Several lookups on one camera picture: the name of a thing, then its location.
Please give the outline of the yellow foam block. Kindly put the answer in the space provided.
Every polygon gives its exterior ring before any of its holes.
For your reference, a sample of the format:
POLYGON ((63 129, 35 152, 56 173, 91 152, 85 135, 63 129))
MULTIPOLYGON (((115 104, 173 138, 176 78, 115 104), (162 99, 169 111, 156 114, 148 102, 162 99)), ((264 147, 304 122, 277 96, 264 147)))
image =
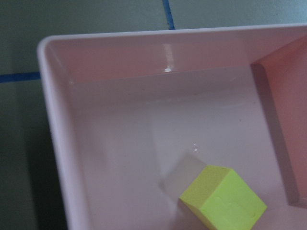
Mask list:
POLYGON ((179 199, 210 230, 250 230, 266 204, 233 170, 207 165, 179 199))

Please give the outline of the pink plastic bin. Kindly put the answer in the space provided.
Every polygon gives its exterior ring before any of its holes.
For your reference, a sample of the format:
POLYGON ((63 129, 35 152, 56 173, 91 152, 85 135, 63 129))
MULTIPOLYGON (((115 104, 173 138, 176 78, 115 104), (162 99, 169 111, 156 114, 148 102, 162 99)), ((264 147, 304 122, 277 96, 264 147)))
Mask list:
POLYGON ((49 36, 37 46, 70 230, 201 230, 179 196, 209 164, 265 202, 256 230, 304 230, 287 203, 250 65, 307 25, 49 36))

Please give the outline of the orange foam block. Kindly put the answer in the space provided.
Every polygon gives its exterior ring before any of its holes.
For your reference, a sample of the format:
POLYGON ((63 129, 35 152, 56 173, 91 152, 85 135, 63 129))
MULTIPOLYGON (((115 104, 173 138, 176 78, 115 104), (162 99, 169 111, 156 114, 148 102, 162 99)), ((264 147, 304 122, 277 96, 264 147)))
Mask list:
POLYGON ((251 65, 287 203, 307 207, 307 37, 251 65))

